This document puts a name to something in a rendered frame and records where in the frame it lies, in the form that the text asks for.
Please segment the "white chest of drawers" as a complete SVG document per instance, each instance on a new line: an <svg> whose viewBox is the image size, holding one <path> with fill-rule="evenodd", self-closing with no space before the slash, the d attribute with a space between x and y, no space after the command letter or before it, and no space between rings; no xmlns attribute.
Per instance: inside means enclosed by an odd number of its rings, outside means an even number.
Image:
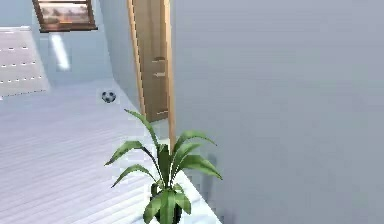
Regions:
<svg viewBox="0 0 384 224"><path fill-rule="evenodd" d="M49 89L31 28L0 27L0 97Z"/></svg>

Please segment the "green house plant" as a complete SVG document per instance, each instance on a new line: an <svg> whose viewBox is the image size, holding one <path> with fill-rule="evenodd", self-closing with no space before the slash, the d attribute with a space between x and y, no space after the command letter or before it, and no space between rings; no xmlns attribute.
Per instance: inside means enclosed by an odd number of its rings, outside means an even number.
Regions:
<svg viewBox="0 0 384 224"><path fill-rule="evenodd" d="M177 138L173 146L160 143L156 137L153 126L142 114L128 109L126 109L126 112L136 117L145 126L155 146L156 156L140 141L130 140L125 141L116 149L110 159L105 163L105 166L113 164L132 150L141 150L152 160L158 177L155 177L144 166L133 164L120 173L112 187L115 187L130 173L145 173L153 182L150 188L151 196L142 215L144 223L150 224L150 222L155 219L159 224L179 224L183 212L188 215L192 213L192 203L183 187L175 182L176 176L184 169L190 169L214 176L220 180L223 179L220 172L208 159L197 154L192 154L192 151L200 147L201 144L193 143L191 139L200 138L212 144L215 144L215 142L202 131L187 130Z"/></svg>

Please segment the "light wooden room door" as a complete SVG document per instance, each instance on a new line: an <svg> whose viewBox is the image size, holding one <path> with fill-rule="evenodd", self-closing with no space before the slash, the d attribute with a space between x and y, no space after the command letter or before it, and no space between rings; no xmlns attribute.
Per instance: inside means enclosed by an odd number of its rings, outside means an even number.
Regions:
<svg viewBox="0 0 384 224"><path fill-rule="evenodd" d="M126 0L140 112L163 143L173 139L170 0Z"/></svg>

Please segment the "black and white soccer ball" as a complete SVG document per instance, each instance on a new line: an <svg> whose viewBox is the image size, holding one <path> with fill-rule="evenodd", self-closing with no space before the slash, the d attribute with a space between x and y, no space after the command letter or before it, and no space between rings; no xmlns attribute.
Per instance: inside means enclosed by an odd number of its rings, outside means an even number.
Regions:
<svg viewBox="0 0 384 224"><path fill-rule="evenodd" d="M101 98L106 103L112 103L116 99L116 94L112 91L103 91L101 94Z"/></svg>

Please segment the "brown framed window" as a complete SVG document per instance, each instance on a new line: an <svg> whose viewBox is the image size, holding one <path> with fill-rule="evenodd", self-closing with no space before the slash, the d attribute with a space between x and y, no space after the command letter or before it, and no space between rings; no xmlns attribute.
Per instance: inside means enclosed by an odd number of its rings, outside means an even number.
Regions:
<svg viewBox="0 0 384 224"><path fill-rule="evenodd" d="M97 30L92 0L32 0L41 33Z"/></svg>

